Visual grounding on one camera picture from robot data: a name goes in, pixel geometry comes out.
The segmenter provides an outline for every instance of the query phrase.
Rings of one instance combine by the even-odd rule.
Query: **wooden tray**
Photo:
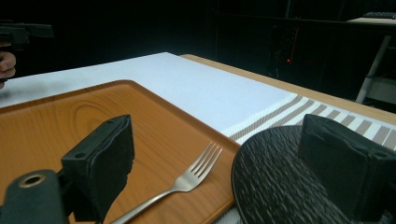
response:
[[[171,187],[211,141],[223,152],[206,180],[156,203],[134,223],[209,223],[233,204],[231,169],[239,145],[126,80],[0,108],[0,204],[15,178],[39,169],[58,172],[66,152],[123,114],[132,115],[134,167],[105,223]]]

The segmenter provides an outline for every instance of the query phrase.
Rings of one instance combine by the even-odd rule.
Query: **hand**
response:
[[[10,44],[0,42],[0,47],[6,46],[10,46]],[[0,78],[9,78],[14,76],[16,62],[17,60],[14,54],[6,51],[0,51]],[[0,89],[3,89],[4,86],[4,82],[0,82]]]

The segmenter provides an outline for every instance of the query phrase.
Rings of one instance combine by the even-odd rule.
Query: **fork handle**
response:
[[[140,213],[142,213],[144,210],[146,210],[147,208],[149,208],[151,205],[153,205],[154,203],[156,203],[157,201],[159,201],[160,199],[164,198],[165,196],[171,194],[175,192],[175,190],[173,188],[170,188],[150,199],[148,199],[147,201],[139,204],[136,208],[132,209],[131,211],[127,212],[125,215],[117,218],[116,220],[114,220],[111,224],[125,224],[128,223],[128,221],[132,220],[134,217],[136,217],[137,215],[139,215]]]

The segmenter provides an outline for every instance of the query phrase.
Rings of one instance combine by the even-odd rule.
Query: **striped cloth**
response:
[[[276,103],[250,118],[224,130],[222,133],[239,144],[243,144],[255,133],[272,127],[302,125],[305,114],[314,114],[333,119],[350,130],[391,150],[396,150],[396,126],[379,120],[326,105],[321,102],[291,94],[282,102]],[[232,207],[214,223],[242,223],[235,207]]]

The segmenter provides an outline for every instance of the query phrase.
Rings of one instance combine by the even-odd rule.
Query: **dark background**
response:
[[[14,52],[16,77],[170,52],[194,54],[352,101],[382,35],[218,23],[212,13],[347,21],[369,11],[396,11],[396,0],[3,2],[0,19],[51,24],[55,34],[31,38],[24,51]],[[379,76],[395,77],[395,51],[387,50]],[[370,99],[365,103],[394,110],[393,105]]]

